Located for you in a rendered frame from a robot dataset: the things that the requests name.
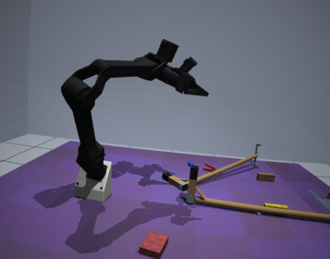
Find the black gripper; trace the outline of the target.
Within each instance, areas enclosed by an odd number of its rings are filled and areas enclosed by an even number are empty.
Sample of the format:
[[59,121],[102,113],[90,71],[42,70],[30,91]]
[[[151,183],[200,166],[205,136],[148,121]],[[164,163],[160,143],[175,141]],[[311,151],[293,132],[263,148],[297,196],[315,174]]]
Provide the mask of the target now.
[[180,74],[172,67],[169,67],[166,70],[162,81],[165,84],[174,87],[180,93],[183,93],[184,91],[184,94],[192,94],[196,96],[208,97],[209,95],[203,88],[196,84],[193,76],[186,72]]

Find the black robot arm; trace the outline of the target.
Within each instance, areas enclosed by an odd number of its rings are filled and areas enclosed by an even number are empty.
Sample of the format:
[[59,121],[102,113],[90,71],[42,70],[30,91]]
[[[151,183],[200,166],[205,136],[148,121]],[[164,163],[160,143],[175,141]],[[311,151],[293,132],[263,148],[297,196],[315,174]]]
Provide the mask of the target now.
[[[166,70],[170,67],[167,64],[172,63],[178,47],[175,43],[163,39],[157,54],[149,52],[133,61],[97,59],[74,72],[64,82],[61,87],[62,95],[73,111],[80,141],[76,163],[85,170],[87,178],[101,182],[108,167],[104,165],[104,147],[95,139],[91,115],[91,110],[102,93],[106,81],[109,78],[119,77],[140,77],[148,81],[154,79],[162,81]],[[96,74],[98,77],[93,87],[82,81]]]

